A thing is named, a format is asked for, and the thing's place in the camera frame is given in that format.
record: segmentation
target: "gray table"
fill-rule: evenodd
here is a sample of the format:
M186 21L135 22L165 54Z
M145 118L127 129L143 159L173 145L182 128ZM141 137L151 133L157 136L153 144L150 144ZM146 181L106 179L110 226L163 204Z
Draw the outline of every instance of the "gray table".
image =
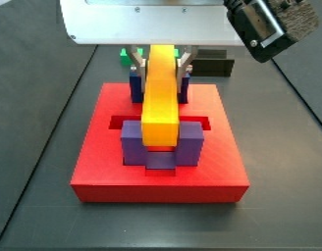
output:
M252 187L237 204L83 204L68 185L103 82L127 81L99 47L0 241L0 250L322 248L322 127L274 64L234 50L218 84Z
M55 0L0 6L0 236L95 49L67 38Z
M322 124L322 0L311 2L320 27L274 61Z

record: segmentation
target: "red base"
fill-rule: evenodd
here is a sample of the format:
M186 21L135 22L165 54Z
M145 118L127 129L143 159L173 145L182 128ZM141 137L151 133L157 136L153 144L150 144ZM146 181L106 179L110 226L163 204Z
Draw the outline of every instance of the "red base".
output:
M199 166L175 172L123 166L123 120L141 120L142 104L132 104L128 84L103 86L86 142L71 180L84 202L237 202L249 179L226 112L214 85L190 85L189 104L179 105L182 121L199 121L205 145Z

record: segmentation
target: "toy blocks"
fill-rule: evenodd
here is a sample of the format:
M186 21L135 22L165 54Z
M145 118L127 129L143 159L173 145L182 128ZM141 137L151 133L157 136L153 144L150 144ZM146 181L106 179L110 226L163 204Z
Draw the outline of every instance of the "toy blocks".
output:
M174 49L174 58L175 58L175 59L179 58L179 51L178 51L178 49Z
M131 87L132 103L143 103L145 93L143 93L142 77L141 76L130 75L130 87Z
M174 152L150 152L147 157L147 170L174 170L175 154Z
M123 122L142 119L128 84L107 83L100 91L71 185L83 202L217 203L237 202L249 179L232 135L217 87L189 86L189 104L179 120L199 122L205 143L198 167L147 170L124 166Z
M219 93L189 80L178 93L174 46L154 45L145 96L135 71L130 87L103 86L71 180L83 202L241 199L249 180Z
M198 166L205 135L199 122L181 122L178 145L175 148L177 166Z
M142 124L146 146L177 145L179 119L173 45L151 46Z
M139 121L124 121L120 139L124 165L146 165L149 151L143 145L142 123Z
M143 48L138 48L138 52L139 54L143 56L145 55L145 49ZM130 59L126 49L123 48L120 51L120 63L122 66L131 66L134 64L132 60Z

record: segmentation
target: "purple block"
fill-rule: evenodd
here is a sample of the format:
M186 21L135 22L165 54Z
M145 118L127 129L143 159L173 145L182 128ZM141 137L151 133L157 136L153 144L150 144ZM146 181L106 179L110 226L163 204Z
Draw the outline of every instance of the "purple block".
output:
M199 122L181 122L175 148L177 166L198 166L205 135Z
M120 139L124 165L146 166L149 151L143 145L142 123L139 121L124 121Z
M174 152L149 152L146 168L147 170L174 170Z

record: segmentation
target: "blue block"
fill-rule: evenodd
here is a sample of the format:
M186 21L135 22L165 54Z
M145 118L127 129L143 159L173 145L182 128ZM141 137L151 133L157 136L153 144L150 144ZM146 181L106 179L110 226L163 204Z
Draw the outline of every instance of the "blue block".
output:
M187 104L187 88L189 88L190 74L182 78L181 93L178 93L178 103Z
M205 135L201 123L181 122L175 148L177 166L198 166L203 142Z
M149 152L147 170L174 170L175 154L174 152Z
M142 123L139 121L124 121L120 139L124 165L146 166L149 151L143 145Z
M145 93L143 93L143 87L142 87L142 77L136 76L135 73L130 74L130 88L131 88L132 103L143 103Z

